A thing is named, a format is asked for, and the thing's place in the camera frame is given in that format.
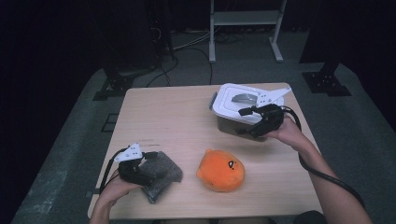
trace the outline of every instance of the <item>white plastic container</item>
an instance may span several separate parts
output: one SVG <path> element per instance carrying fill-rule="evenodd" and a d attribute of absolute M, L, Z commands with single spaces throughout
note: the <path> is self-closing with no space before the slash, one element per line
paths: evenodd
<path fill-rule="evenodd" d="M 237 134 L 236 130 L 246 129 L 259 122 L 262 117 L 253 113 L 252 115 L 241 116 L 239 110 L 256 105 L 253 101 L 233 102 L 233 98 L 239 94 L 250 94 L 258 96 L 266 90 L 256 89 L 232 83 L 224 84 L 218 93 L 215 93 L 212 100 L 211 110 L 218 117 L 218 128 L 224 133 L 233 134 L 251 140 L 263 141 L 264 137 L 253 138 L 249 134 Z M 272 104 L 283 105 L 284 98 L 280 97 Z"/>

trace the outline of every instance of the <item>folded cloth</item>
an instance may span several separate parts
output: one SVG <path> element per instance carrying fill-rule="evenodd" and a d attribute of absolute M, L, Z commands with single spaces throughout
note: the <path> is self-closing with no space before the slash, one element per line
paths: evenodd
<path fill-rule="evenodd" d="M 156 159 L 150 159 L 139 166 L 142 171 L 156 174 L 157 179 L 151 186 L 142 190 L 150 203 L 156 203 L 173 182 L 181 182 L 183 172 L 164 152 L 159 151 Z"/>

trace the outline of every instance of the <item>person's right hand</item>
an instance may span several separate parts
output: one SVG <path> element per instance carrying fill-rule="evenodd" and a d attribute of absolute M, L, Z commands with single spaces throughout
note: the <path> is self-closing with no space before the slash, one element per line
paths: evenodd
<path fill-rule="evenodd" d="M 265 134 L 264 137 L 276 138 L 297 151 L 312 144 L 289 116 L 285 116 L 279 129 Z"/>

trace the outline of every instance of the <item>wooden table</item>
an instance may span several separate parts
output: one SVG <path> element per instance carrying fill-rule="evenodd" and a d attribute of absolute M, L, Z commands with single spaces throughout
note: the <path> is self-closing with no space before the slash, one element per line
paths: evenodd
<path fill-rule="evenodd" d="M 288 84 L 246 85 L 269 91 Z M 275 139 L 257 142 L 218 130 L 217 116 L 209 110 L 209 104 L 219 88 L 128 90 L 96 187 L 108 160 L 134 142 L 142 151 L 163 151 L 181 168 L 183 180 L 173 183 L 156 204 L 150 204 L 142 190 L 131 191 L 114 205 L 110 218 L 265 217 L 321 211 L 309 175 L 291 147 Z M 292 91 L 285 95 L 285 105 L 295 110 L 304 134 L 315 144 Z M 227 150 L 244 163 L 246 178 L 239 189 L 220 193 L 201 183 L 195 173 L 208 148 Z M 88 216 L 97 198 L 94 194 Z"/>

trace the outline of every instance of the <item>orange stuffed toy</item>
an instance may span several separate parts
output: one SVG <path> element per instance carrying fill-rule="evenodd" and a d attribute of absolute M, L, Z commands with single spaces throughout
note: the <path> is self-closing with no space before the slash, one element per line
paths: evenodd
<path fill-rule="evenodd" d="M 207 149 L 197 176 L 208 188 L 228 192 L 241 186 L 245 178 L 245 166 L 229 152 Z"/>

